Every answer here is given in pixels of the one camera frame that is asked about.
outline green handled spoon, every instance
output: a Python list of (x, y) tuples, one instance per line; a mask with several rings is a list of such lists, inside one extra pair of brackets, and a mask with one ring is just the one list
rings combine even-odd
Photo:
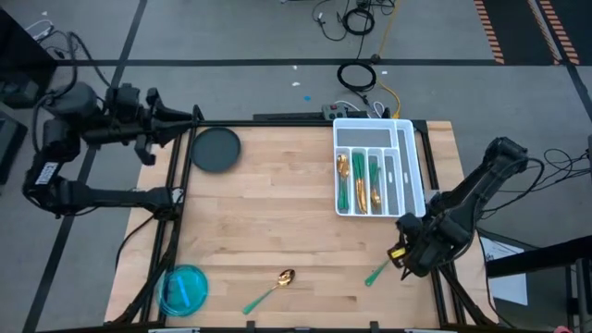
[(390, 259), (387, 259), (384, 263), (382, 263), (382, 265), (380, 265), (375, 271), (374, 273), (372, 273), (365, 281), (365, 285), (366, 287), (370, 287), (372, 286), (372, 284), (374, 283), (374, 281), (376, 281), (376, 278), (378, 278), (378, 276), (380, 275), (380, 273), (382, 273), (382, 270), (385, 269), (385, 267), (390, 263)]
[(268, 290), (263, 296), (259, 297), (258, 299), (254, 300), (251, 304), (247, 305), (242, 309), (243, 315), (248, 315), (254, 308), (257, 306), (265, 297), (267, 297), (271, 291), (277, 289), (278, 287), (286, 287), (288, 286), (296, 276), (296, 272), (293, 269), (286, 269), (285, 271), (281, 272), (279, 277), (277, 277), (276, 285)]

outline white paper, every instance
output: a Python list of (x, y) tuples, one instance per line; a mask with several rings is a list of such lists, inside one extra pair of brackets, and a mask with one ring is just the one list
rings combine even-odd
[[(508, 255), (524, 252), (523, 249), (495, 240), (481, 237), (486, 260), (500, 259)], [(509, 277), (495, 277), (489, 280), (493, 297), (522, 305), (528, 305), (526, 274)]]

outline wooden tabletop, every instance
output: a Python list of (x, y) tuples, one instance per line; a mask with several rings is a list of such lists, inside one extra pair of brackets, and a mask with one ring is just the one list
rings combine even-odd
[[(428, 122), (439, 186), (463, 179), (449, 122)], [(374, 286), (365, 278), (386, 259), (398, 239), (388, 218), (341, 217), (335, 213), (332, 128), (235, 128), (242, 153), (224, 174), (192, 166), (177, 264), (199, 266), (210, 294), (194, 315), (169, 317), (170, 327), (438, 327), (430, 277), (410, 276), (387, 266)], [(427, 179), (423, 148), (418, 151)], [(179, 161), (184, 160), (184, 147)], [(163, 186), (172, 143), (158, 149), (156, 166), (142, 168), (138, 187)], [(181, 165), (177, 170), (180, 179)], [(132, 210), (128, 232), (149, 213)], [(105, 320), (120, 315), (148, 272), (156, 222), (134, 235), (121, 254)], [(459, 280), (490, 318), (483, 256), (478, 242), (456, 262)], [(275, 290), (249, 315), (249, 302), (293, 268), (297, 277)], [(445, 280), (449, 320), (454, 321)], [(151, 317), (157, 308), (153, 306)]]

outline floor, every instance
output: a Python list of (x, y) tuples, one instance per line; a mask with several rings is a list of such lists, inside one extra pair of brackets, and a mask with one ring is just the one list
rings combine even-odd
[[(399, 0), (400, 13), (388, 37), (385, 58), (493, 59), (472, 1)], [(128, 31), (145, 0), (0, 0), (21, 25), (51, 19), (62, 31), (76, 31), (109, 78), (116, 72)], [(340, 43), (326, 40), (311, 20), (317, 1), (280, 4), (277, 0), (147, 0), (129, 59), (333, 59), (354, 58), (360, 38)], [(327, 33), (341, 34), (333, 13), (344, 1), (324, 4)], [(364, 39), (361, 57), (376, 52), (387, 18), (376, 15), (375, 31)], [(191, 110), (198, 104), (207, 119), (250, 119), (253, 114), (316, 112), (320, 105), (357, 97), (336, 80), (337, 66), (129, 66), (121, 82), (145, 93), (157, 87), (165, 105)], [(578, 67), (587, 86), (592, 69)], [(564, 67), (381, 66), (380, 78), (401, 97), (404, 118), (452, 122), (465, 174), (476, 167), (487, 144), (508, 136), (542, 158), (548, 148), (573, 156), (586, 149), (592, 122)], [(346, 80), (364, 81), (363, 74), (345, 73)], [(53, 87), (69, 80), (58, 70)], [(102, 94), (105, 87), (92, 68), (81, 68), (83, 80)], [(394, 106), (384, 91), (369, 94)], [(30, 110), (9, 111), (25, 124)], [(23, 329), (33, 297), (60, 228), (61, 220), (34, 209), (19, 192), (31, 162), (28, 138), (0, 195), (0, 311), (4, 332)], [(84, 154), (63, 174), (77, 177)], [(552, 155), (551, 158), (562, 159)], [(106, 189), (128, 189), (137, 181), (140, 162), (129, 147), (106, 146), (97, 153), (88, 183)], [(512, 179), (506, 188), (523, 189), (534, 172)], [(526, 196), (480, 225), (520, 241), (545, 246), (592, 233), (587, 223), (592, 196), (590, 179), (571, 179)], [(500, 194), (494, 202), (505, 202)], [(101, 325), (114, 276), (114, 260), (123, 239), (129, 211), (104, 209), (76, 218), (55, 280), (43, 308), (38, 330)], [(498, 302), (500, 310), (523, 327), (565, 324), (561, 271), (529, 275), (529, 307)]]

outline blue bowl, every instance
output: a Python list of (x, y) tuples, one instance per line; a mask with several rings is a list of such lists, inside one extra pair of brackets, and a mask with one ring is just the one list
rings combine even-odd
[(161, 278), (156, 301), (166, 315), (188, 316), (202, 307), (207, 294), (204, 272), (193, 265), (178, 265)]

